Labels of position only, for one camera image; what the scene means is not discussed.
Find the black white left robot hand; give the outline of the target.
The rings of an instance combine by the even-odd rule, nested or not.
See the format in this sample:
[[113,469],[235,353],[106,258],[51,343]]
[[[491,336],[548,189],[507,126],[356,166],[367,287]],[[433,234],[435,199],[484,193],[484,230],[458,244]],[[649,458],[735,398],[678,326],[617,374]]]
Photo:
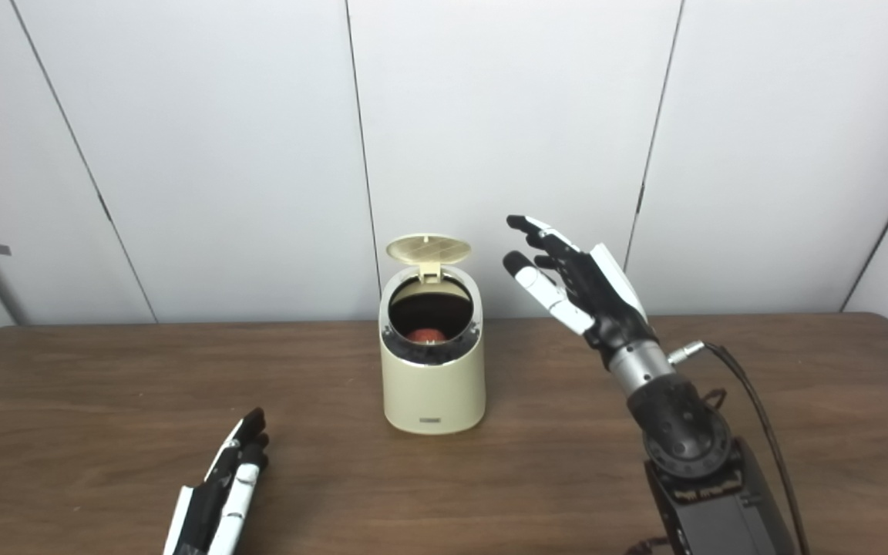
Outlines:
[[219,447],[200,485],[180,489],[163,554],[234,554],[258,479],[269,464],[264,409],[254,408]]

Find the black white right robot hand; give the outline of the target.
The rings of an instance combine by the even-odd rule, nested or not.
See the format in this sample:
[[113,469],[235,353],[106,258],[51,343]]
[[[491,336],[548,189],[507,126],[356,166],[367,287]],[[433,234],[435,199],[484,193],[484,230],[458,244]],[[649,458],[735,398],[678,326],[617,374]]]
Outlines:
[[561,232],[525,215],[508,215],[507,225],[523,233],[540,255],[511,251],[503,257],[508,274],[567,329],[599,352],[605,368],[621,352],[657,341],[637,294],[604,244],[588,251]]

